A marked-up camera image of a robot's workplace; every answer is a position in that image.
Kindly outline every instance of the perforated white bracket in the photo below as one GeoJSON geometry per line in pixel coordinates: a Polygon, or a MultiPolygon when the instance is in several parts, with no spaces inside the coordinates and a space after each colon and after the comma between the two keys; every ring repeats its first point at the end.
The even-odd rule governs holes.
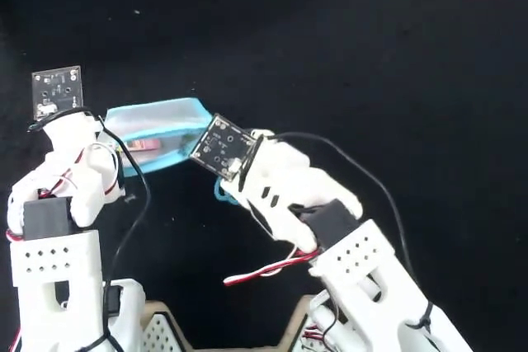
{"type": "Polygon", "coordinates": [[[183,352],[165,315],[156,313],[143,332],[143,352],[183,352]]]}
{"type": "Polygon", "coordinates": [[[43,284],[101,272],[97,232],[11,244],[13,285],[43,284]]]}
{"type": "Polygon", "coordinates": [[[310,274],[338,273],[342,281],[357,284],[393,254],[393,247],[371,219],[319,256],[310,274]]]}

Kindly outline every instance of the black fabric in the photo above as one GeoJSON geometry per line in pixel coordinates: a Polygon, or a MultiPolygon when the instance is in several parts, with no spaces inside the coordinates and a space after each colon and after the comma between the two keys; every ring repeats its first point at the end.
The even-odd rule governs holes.
{"type": "MultiPolygon", "coordinates": [[[[526,0],[0,0],[2,213],[43,159],[28,136],[31,72],[82,65],[86,104],[197,96],[248,128],[327,136],[399,204],[424,292],[476,351],[524,349],[528,254],[526,0]]],[[[299,143],[356,192],[398,250],[384,196],[332,150],[299,143]]],[[[214,176],[185,163],[148,176],[153,207],[120,277],[172,309],[196,347],[277,342],[305,266],[225,288],[285,256],[248,212],[216,202],[214,176]]],[[[103,265],[140,207],[104,208],[103,265]]],[[[0,244],[3,345],[17,325],[0,244]]]]}

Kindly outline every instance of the blue pouch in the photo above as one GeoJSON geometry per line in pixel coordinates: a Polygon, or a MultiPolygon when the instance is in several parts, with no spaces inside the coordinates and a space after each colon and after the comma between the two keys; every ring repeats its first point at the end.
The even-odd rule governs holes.
{"type": "MultiPolygon", "coordinates": [[[[127,143],[134,160],[147,173],[185,161],[211,119],[198,99],[181,98],[109,109],[105,126],[127,143]]],[[[98,140],[116,144],[104,133],[98,140]]],[[[123,153],[121,160],[125,176],[134,176],[136,172],[123,153]]]]}

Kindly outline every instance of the red and white wire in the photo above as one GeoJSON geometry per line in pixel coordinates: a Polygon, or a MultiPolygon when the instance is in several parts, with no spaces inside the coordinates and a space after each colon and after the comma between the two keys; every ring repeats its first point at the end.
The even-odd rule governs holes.
{"type": "MultiPolygon", "coordinates": [[[[297,245],[294,245],[293,249],[291,250],[290,254],[286,256],[285,260],[291,259],[296,252],[297,252],[297,245]]],[[[274,276],[280,273],[281,271],[282,271],[282,268],[277,268],[276,270],[266,272],[264,274],[260,274],[260,276],[263,276],[263,277],[274,276]]]]}
{"type": "Polygon", "coordinates": [[[11,345],[9,345],[9,352],[15,352],[15,350],[17,350],[17,346],[20,343],[21,336],[22,336],[22,333],[19,327],[18,330],[16,331],[15,339],[13,340],[11,345]]]}
{"type": "Polygon", "coordinates": [[[224,284],[226,286],[231,286],[233,284],[240,284],[247,280],[261,276],[262,274],[266,274],[274,270],[282,269],[289,265],[295,265],[295,264],[304,263],[306,261],[312,260],[317,254],[318,254],[318,251],[313,251],[312,253],[309,253],[308,255],[304,255],[301,257],[291,257],[289,259],[277,261],[276,263],[273,263],[273,264],[265,265],[261,269],[250,272],[248,274],[229,276],[228,278],[224,279],[224,284]]]}
{"type": "Polygon", "coordinates": [[[11,231],[9,228],[6,230],[6,239],[9,242],[20,242],[24,241],[24,237],[20,235],[16,235],[13,231],[11,231]]]}

